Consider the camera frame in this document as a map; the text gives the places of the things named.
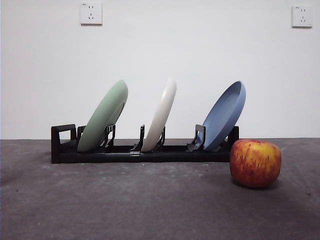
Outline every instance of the plate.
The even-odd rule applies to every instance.
[[[125,81],[118,81],[104,96],[80,138],[77,151],[87,152],[98,148],[103,142],[105,128],[116,124],[128,98]]]
[[[241,81],[236,81],[216,101],[205,118],[205,151],[214,151],[225,140],[237,123],[246,101],[246,89]],[[201,142],[199,132],[196,144]]]
[[[154,114],[148,134],[143,140],[141,152],[150,152],[157,145],[166,125],[172,104],[174,103],[176,91],[176,82],[169,78],[162,94],[160,104]]]

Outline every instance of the wall outlet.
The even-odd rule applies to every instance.
[[[313,24],[312,9],[310,5],[292,6],[292,27],[311,28]]]
[[[102,3],[81,3],[80,23],[82,25],[102,25]]]

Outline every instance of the gray floor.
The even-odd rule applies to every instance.
[[[1,141],[2,240],[320,239],[320,138],[282,149],[265,190],[228,163],[51,164],[48,140]]]

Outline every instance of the apple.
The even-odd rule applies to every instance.
[[[240,184],[265,188],[279,176],[281,150],[271,142],[256,139],[237,140],[230,152],[230,172]]]

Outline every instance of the dish rack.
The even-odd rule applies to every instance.
[[[77,152],[78,143],[86,126],[75,124],[51,127],[51,163],[161,163],[161,162],[229,162],[230,150],[239,139],[239,127],[234,126],[228,137],[215,151],[204,151],[206,127],[195,125],[195,136],[191,143],[185,145],[165,145],[166,127],[156,147],[151,152],[141,152],[145,137],[145,126],[140,127],[140,138],[134,145],[115,145],[116,125],[107,126],[104,130],[104,141],[93,151]],[[70,131],[70,140],[60,141],[60,133]],[[196,144],[198,134],[201,134],[199,144]]]

